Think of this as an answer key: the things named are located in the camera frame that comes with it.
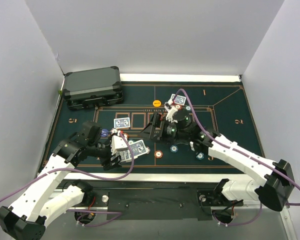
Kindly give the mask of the blue playing card deck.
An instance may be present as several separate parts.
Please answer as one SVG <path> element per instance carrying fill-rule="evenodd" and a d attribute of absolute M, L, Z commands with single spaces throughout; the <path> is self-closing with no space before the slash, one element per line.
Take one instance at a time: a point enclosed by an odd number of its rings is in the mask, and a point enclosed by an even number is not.
<path fill-rule="evenodd" d="M 129 150 L 120 151 L 119 155 L 122 163 L 129 163 L 132 161 L 132 155 Z"/>

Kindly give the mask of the green blue poker chip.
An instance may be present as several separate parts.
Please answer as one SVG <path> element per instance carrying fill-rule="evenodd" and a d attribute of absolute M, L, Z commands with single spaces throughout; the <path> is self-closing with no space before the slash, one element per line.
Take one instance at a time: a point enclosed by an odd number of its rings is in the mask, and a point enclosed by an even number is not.
<path fill-rule="evenodd" d="M 185 107 L 185 109 L 186 109 L 187 111 L 189 111 L 189 112 L 191 112 L 191 111 L 192 111 L 192 110 L 191 110 L 191 107 L 190 107 L 190 106 L 188 106 L 188 105 Z"/>
<path fill-rule="evenodd" d="M 130 140 L 128 141 L 128 144 L 129 144 L 129 145 L 132 145 L 134 142 L 135 142 L 134 140 L 130 139 Z"/>
<path fill-rule="evenodd" d="M 202 152 L 197 152 L 195 156 L 198 160 L 203 160 L 205 158 L 205 155 Z"/>

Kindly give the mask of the blue back playing card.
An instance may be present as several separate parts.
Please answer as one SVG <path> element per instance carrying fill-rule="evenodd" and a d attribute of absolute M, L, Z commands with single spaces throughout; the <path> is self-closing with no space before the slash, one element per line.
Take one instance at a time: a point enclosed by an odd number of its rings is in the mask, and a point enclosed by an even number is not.
<path fill-rule="evenodd" d="M 187 98 L 185 96 L 177 95 L 175 97 L 175 94 L 172 94 L 171 97 L 170 97 L 170 100 L 168 102 L 170 104 L 174 103 L 174 104 L 177 104 L 177 105 L 184 106 L 185 103 L 186 103 L 186 100 L 187 100 Z"/>
<path fill-rule="evenodd" d="M 134 158 L 147 154 L 147 146 L 142 139 L 135 141 L 132 145 L 129 146 L 132 150 L 132 155 Z"/>
<path fill-rule="evenodd" d="M 129 117 L 115 118 L 113 125 L 116 129 L 128 129 L 131 127 L 131 120 Z"/>

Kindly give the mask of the green blue chip stack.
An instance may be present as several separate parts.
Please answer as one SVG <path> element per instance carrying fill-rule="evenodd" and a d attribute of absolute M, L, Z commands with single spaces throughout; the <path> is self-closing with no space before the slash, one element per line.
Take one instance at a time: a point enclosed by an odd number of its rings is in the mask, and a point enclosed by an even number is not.
<path fill-rule="evenodd" d="M 178 152 L 178 147 L 177 147 L 176 145 L 172 145 L 172 146 L 170 147 L 170 151 L 171 151 L 172 153 L 177 153 L 177 152 Z"/>

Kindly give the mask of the orange red chip stack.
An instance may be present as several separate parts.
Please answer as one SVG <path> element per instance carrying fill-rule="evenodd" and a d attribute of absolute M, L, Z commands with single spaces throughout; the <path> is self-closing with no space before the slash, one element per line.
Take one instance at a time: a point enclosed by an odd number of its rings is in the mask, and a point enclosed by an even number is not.
<path fill-rule="evenodd" d="M 155 158 L 160 159 L 163 157 L 163 152 L 160 150 L 155 151 L 154 153 Z"/>

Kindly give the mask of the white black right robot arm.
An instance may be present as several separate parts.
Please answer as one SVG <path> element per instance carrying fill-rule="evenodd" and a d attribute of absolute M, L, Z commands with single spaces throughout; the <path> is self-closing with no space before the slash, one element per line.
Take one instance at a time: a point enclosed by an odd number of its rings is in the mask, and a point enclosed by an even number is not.
<path fill-rule="evenodd" d="M 154 113 L 142 132 L 156 143 L 188 145 L 197 155 L 222 160 L 251 177 L 249 181 L 222 179 L 213 192 L 214 201 L 220 205 L 228 201 L 253 200 L 280 212 L 288 203 L 294 189 L 290 163 L 258 156 L 215 130 L 205 130 L 185 109 L 166 116 Z"/>

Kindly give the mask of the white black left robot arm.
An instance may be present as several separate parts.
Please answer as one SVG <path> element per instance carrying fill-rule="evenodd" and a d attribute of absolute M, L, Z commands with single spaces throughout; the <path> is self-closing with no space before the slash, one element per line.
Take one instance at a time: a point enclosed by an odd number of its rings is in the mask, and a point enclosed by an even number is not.
<path fill-rule="evenodd" d="M 128 135 L 120 130 L 111 133 L 106 142 L 100 142 L 102 128 L 86 121 L 82 129 L 62 140 L 52 152 L 40 174 L 24 188 L 22 195 L 10 206 L 0 207 L 0 227 L 15 240 L 39 240 L 46 228 L 60 215 L 76 205 L 87 206 L 93 198 L 93 187 L 75 180 L 62 193 L 49 197 L 62 180 L 75 172 L 87 157 L 100 159 L 104 170 L 121 167 L 122 163 L 148 154 L 143 140 L 129 143 Z"/>

